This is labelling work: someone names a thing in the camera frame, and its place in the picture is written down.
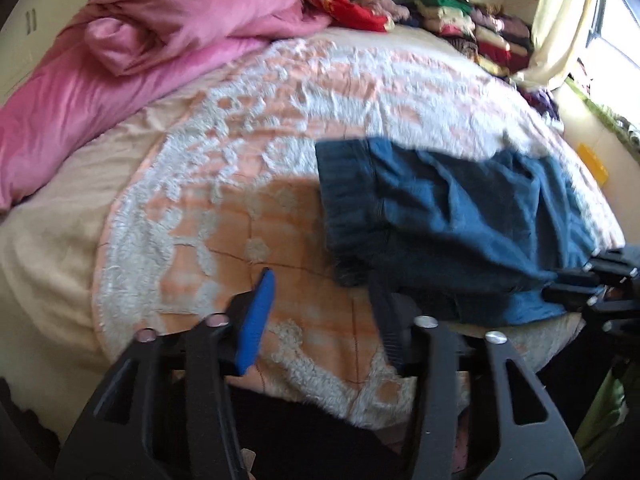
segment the blue towel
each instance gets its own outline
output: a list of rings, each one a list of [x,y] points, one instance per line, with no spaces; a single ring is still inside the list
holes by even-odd
[[[540,290],[594,243],[554,158],[505,150],[476,162],[382,138],[318,142],[316,156],[343,285],[377,269],[428,314],[483,326],[564,313]]]

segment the window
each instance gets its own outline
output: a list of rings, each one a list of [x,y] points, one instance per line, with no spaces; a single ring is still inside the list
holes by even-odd
[[[624,0],[599,0],[582,61],[591,99],[640,126],[640,25]]]

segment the curtain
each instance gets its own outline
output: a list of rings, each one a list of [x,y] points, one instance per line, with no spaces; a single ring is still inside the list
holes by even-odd
[[[535,52],[513,78],[558,88],[586,47],[598,0],[540,0],[531,31]]]

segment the pink blanket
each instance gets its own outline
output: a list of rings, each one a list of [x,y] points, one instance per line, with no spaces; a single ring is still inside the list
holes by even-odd
[[[150,101],[329,20],[302,0],[90,0],[0,109],[0,212]]]

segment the green cloth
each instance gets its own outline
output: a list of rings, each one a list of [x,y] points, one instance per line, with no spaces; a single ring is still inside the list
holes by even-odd
[[[427,7],[453,7],[460,9],[465,14],[471,14],[473,7],[457,0],[420,0]]]
[[[626,406],[640,410],[640,366],[631,364],[621,379],[609,371],[575,434],[587,467],[613,442],[626,413]]]
[[[587,467],[592,465],[616,437],[622,421],[625,393],[611,371],[575,434],[575,443]]]

